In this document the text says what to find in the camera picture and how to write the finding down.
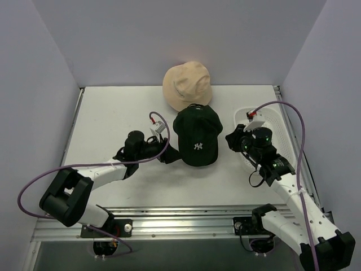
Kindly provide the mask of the green baseball cap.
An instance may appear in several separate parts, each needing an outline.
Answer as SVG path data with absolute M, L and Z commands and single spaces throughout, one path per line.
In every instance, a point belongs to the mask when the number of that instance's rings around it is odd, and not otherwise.
M 205 167 L 218 159 L 218 136 L 223 130 L 211 106 L 191 104 L 173 121 L 181 159 L 192 167 Z

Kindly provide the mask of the beige bucket hat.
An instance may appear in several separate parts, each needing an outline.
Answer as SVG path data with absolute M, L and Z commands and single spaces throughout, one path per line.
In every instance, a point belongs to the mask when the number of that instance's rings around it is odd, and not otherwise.
M 213 97 L 209 71 L 197 61 L 171 67 L 165 73 L 162 92 L 168 105 L 178 112 L 190 104 L 207 105 Z

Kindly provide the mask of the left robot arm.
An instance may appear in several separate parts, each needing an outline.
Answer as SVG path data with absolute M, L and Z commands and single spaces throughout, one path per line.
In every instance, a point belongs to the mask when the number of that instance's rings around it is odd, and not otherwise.
M 91 225 L 101 237 L 107 237 L 114 229 L 113 215 L 104 207 L 89 203 L 91 192 L 113 181 L 131 177 L 141 160 L 151 158 L 170 164 L 181 156 L 167 138 L 153 135 L 145 139 L 142 132 L 132 131 L 124 147 L 105 166 L 58 171 L 40 199 L 39 207 L 64 226 Z

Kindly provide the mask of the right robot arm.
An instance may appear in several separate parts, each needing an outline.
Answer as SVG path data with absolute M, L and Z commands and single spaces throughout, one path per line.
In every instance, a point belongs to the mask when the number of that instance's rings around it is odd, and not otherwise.
M 230 150 L 239 152 L 289 207 L 298 226 L 275 206 L 265 204 L 252 211 L 251 228 L 280 238 L 299 257 L 304 270 L 341 270 L 350 265 L 355 239 L 341 232 L 297 183 L 296 171 L 272 144 L 272 131 L 259 127 L 246 131 L 239 124 L 225 137 Z

